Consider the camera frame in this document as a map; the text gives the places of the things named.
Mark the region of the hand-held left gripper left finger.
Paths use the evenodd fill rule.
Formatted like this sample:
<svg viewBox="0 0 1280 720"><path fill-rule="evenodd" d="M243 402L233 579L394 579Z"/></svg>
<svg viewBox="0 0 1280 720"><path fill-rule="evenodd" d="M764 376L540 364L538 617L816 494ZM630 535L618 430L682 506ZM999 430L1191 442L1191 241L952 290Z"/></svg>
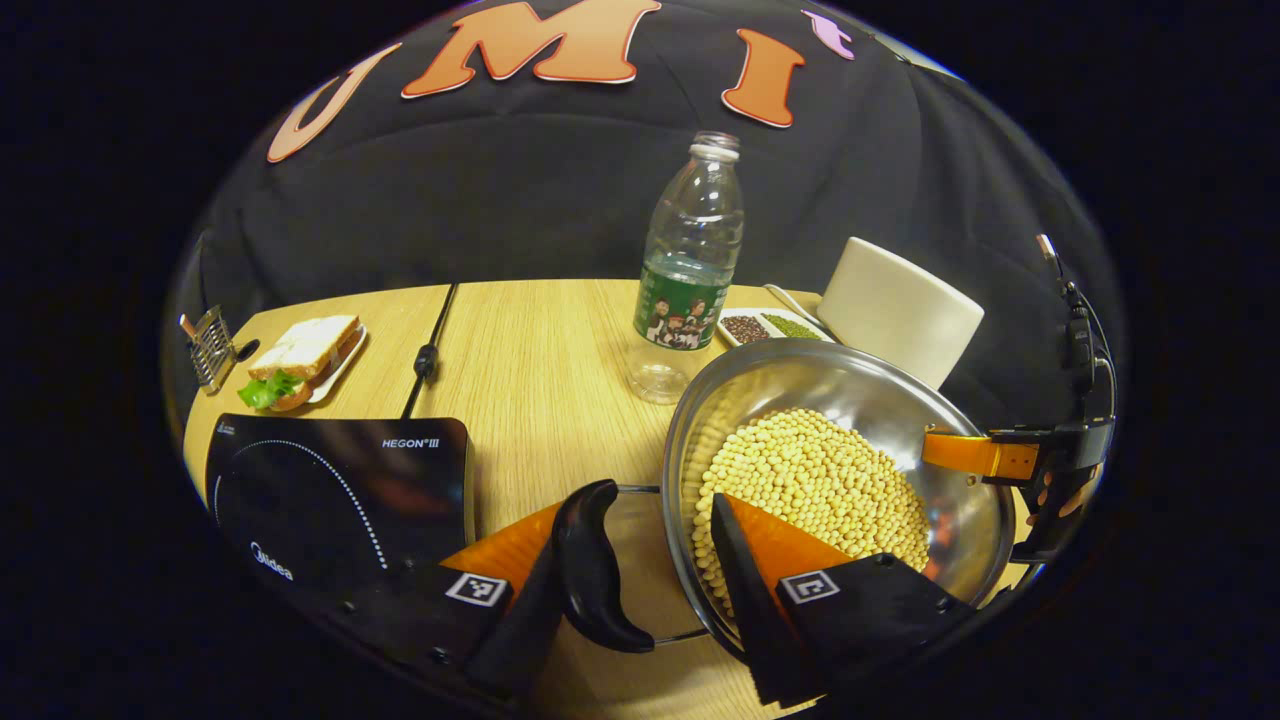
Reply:
<svg viewBox="0 0 1280 720"><path fill-rule="evenodd" d="M518 703L561 624L552 532L562 503L443 559L366 585L343 629L396 670L488 703Z"/></svg>

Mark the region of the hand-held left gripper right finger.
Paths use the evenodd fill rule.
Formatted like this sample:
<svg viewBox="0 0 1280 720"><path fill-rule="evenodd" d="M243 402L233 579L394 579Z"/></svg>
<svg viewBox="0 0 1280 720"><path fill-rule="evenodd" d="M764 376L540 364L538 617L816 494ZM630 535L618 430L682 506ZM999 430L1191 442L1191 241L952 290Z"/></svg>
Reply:
<svg viewBox="0 0 1280 720"><path fill-rule="evenodd" d="M881 682L977 612L892 553L850 557L732 495L714 496L710 533L764 705Z"/></svg>

